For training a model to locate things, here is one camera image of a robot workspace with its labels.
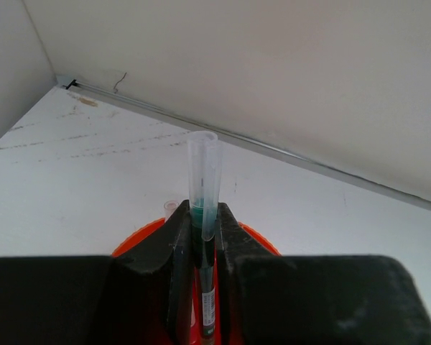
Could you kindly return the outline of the pink white pen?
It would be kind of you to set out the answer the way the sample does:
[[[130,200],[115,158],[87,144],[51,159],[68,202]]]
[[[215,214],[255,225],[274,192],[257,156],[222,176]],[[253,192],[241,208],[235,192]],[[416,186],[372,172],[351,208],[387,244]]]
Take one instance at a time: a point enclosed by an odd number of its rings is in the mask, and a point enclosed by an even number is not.
[[[179,207],[178,201],[166,201],[164,203],[164,221],[168,221],[168,219],[173,215],[173,213],[177,210]]]

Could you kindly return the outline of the green gel pen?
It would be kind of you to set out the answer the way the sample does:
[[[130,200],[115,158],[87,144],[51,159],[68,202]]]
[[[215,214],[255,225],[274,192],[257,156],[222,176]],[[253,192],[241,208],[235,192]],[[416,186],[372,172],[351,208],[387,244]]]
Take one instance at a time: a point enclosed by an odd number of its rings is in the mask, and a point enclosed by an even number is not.
[[[217,134],[192,132],[187,140],[191,236],[196,268],[199,334],[202,344],[216,340],[215,235],[222,152]]]

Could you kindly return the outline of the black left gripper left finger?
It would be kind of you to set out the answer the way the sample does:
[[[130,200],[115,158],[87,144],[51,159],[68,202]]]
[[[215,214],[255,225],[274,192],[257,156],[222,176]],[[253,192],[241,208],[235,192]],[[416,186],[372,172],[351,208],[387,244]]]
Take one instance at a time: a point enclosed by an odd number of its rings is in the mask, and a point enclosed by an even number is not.
[[[0,344],[187,344],[189,203],[119,256],[0,257]]]

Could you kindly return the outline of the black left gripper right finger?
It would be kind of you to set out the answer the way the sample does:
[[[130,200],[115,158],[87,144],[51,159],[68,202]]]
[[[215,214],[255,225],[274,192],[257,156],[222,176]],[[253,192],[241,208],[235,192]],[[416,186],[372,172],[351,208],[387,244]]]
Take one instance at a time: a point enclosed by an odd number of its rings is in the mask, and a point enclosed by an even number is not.
[[[431,344],[410,273],[381,255],[281,256],[218,207],[222,344]]]

